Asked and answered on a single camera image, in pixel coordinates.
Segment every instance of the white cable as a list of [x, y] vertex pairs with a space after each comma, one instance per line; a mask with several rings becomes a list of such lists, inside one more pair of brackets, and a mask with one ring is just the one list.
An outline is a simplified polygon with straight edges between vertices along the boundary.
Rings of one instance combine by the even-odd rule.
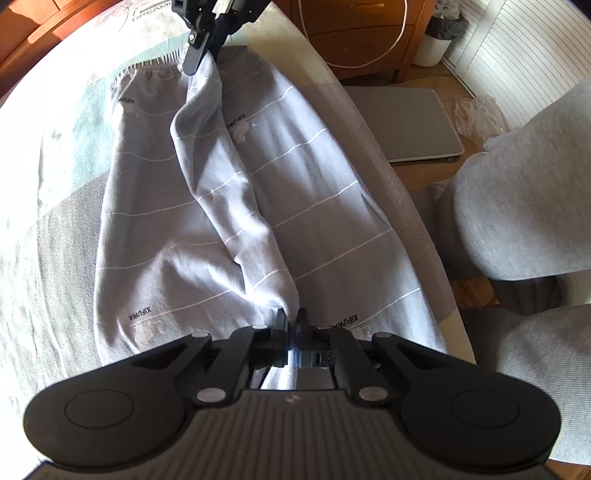
[[[306, 40], [310, 41], [309, 37], [308, 37], [308, 32], [306, 30], [306, 24], [304, 23], [304, 14], [301, 11], [301, 0], [297, 0], [297, 4], [298, 7], [300, 9], [300, 22], [301, 22], [301, 27], [302, 30], [304, 31], [304, 35], [306, 36]], [[400, 39], [402, 38], [402, 34], [404, 33], [404, 27], [406, 27], [406, 16], [407, 16], [407, 11], [408, 11], [408, 0], [404, 0], [404, 16], [402, 18], [402, 29], [400, 30], [400, 35], [398, 35], [398, 38], [394, 41], [394, 43], [392, 44], [392, 46], [386, 50], [384, 53], [382, 53], [378, 58], [370, 60], [367, 63], [364, 63], [363, 65], [354, 65], [354, 66], [347, 66], [347, 65], [336, 65], [334, 63], [330, 63], [328, 61], [325, 60], [327, 65], [330, 65], [331, 67], [337, 67], [340, 69], [360, 69], [362, 67], [366, 67], [367, 65], [371, 65], [373, 62], [378, 61], [380, 59], [383, 59], [388, 53], [390, 53], [392, 51], [392, 49], [398, 44], [398, 42], [400, 41]]]

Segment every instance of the black trash bag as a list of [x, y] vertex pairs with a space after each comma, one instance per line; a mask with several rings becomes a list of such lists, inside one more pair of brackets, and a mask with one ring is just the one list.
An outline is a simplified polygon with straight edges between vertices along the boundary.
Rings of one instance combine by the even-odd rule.
[[448, 20], [446, 18], [431, 17], [425, 33], [438, 40], [453, 40], [464, 34], [468, 26], [468, 21], [460, 14], [457, 20]]

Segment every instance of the pant leg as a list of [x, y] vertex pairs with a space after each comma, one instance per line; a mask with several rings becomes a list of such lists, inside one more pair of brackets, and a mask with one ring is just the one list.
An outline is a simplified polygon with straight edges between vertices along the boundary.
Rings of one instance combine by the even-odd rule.
[[421, 194], [452, 275], [524, 280], [591, 268], [589, 125], [591, 78]]
[[557, 403], [562, 427], [550, 457], [591, 465], [591, 305], [530, 317], [473, 309], [462, 320], [480, 366], [532, 383]]

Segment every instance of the trash can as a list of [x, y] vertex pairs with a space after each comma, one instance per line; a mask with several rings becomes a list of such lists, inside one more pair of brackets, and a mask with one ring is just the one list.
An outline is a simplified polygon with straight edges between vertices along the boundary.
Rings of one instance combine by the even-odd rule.
[[456, 20], [431, 17], [421, 44], [413, 59], [413, 65], [433, 67], [441, 60], [449, 44], [466, 31], [466, 19], [460, 14]]

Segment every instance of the white trash can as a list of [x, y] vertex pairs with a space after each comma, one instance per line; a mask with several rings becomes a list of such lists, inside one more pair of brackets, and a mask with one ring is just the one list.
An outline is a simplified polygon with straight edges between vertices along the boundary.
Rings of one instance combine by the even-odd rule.
[[413, 65], [419, 67], [433, 67], [437, 65], [451, 42], [451, 40], [438, 40], [427, 34], [423, 34], [417, 54], [414, 56]]

